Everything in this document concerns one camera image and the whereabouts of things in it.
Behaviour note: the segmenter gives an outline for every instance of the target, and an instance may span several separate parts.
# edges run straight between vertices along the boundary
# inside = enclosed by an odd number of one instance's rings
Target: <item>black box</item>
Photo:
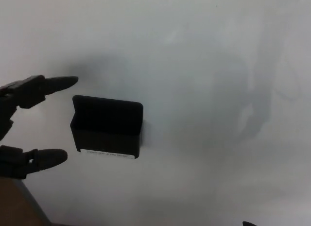
[[[79,152],[137,158],[141,103],[76,95],[70,127]]]

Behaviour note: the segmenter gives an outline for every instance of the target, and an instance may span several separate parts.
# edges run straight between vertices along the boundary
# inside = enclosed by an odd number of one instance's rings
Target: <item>white wall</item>
[[[0,84],[33,74],[80,77],[20,110],[2,142],[68,152],[64,164],[25,180],[56,223],[310,225],[310,6],[0,0]],[[143,103],[140,157],[78,153],[69,127],[74,94]],[[256,110],[267,122],[234,142]]]

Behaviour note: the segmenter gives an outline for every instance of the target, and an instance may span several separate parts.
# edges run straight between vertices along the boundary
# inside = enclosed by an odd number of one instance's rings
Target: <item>black object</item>
[[[139,156],[141,103],[80,95],[72,100],[75,114],[70,127],[79,152]]]
[[[46,95],[76,84],[78,77],[46,79],[43,75],[31,76],[0,87],[0,140],[13,125],[11,117],[17,107],[31,108],[45,100]],[[67,160],[60,149],[32,150],[23,153],[15,147],[0,146],[0,176],[25,179],[27,174],[54,167]]]
[[[243,222],[243,226],[256,226],[256,225],[254,225],[254,224],[252,224],[252,223],[249,223],[249,222],[244,221],[244,222]]]

